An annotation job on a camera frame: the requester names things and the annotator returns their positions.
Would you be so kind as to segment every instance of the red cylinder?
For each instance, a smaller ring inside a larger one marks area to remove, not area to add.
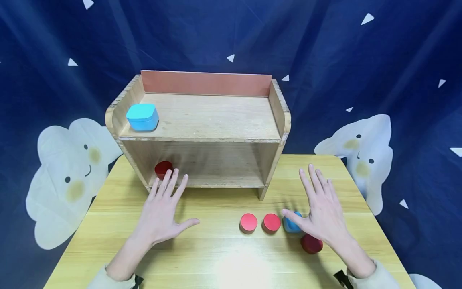
[[[243,233],[252,234],[255,231],[255,228],[257,228],[257,224],[257,217],[251,213],[246,213],[241,217],[239,227]]]
[[[303,250],[308,254],[316,254],[322,250],[323,244],[321,240],[316,239],[310,234],[306,234],[300,240]]]
[[[281,220],[275,214],[267,214],[263,219],[263,230],[268,234],[274,234],[281,227]]]
[[[168,170],[171,170],[173,167],[172,163],[169,161],[161,161],[158,163],[155,168],[154,172],[156,173],[157,177],[161,180],[164,179],[165,174],[167,173]]]

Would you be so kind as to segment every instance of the dark blue backdrop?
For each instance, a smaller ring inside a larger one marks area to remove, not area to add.
[[[41,249],[26,211],[39,134],[79,118],[104,125],[141,69],[271,74],[292,113],[289,154],[388,115],[393,162],[377,219],[418,287],[438,288],[420,275],[460,287],[462,158],[450,148],[462,147],[461,1],[85,4],[0,4],[0,287],[41,288],[68,244]]]

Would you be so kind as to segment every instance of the blue lid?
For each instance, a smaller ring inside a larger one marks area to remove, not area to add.
[[[152,119],[156,106],[154,104],[132,105],[126,114],[127,119],[136,121],[148,121]]]
[[[300,217],[302,216],[302,214],[299,213],[299,212],[294,212],[294,213],[297,214],[297,215],[299,215]],[[287,226],[288,226],[290,229],[292,229],[292,230],[298,229],[297,224],[294,223],[294,222],[292,222],[291,220],[288,220],[288,219],[287,219]]]

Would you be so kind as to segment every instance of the blue cube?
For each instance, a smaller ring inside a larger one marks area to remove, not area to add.
[[[302,229],[300,229],[294,222],[284,217],[282,219],[282,223],[284,224],[284,230],[288,233],[300,233]]]
[[[136,131],[154,130],[159,122],[159,115],[154,104],[132,105],[125,116]]]

